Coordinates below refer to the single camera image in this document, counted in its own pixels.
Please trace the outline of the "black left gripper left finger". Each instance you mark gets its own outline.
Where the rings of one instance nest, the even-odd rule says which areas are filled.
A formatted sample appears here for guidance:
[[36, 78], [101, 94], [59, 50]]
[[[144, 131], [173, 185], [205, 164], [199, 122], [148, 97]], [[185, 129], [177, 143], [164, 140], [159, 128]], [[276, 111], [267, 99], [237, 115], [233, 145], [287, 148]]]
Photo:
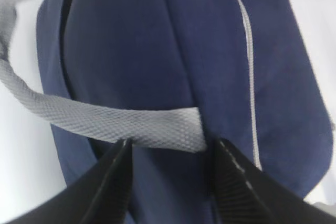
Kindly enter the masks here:
[[32, 223], [123, 223], [131, 191], [131, 142], [119, 141], [61, 194], [34, 211]]

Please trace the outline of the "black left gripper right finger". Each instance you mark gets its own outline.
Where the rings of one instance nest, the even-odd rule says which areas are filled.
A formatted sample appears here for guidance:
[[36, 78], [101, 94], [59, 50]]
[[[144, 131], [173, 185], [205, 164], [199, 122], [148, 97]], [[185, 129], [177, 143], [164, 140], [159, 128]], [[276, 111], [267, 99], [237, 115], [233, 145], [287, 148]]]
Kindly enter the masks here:
[[222, 223], [335, 223], [222, 139], [214, 147], [214, 195]]

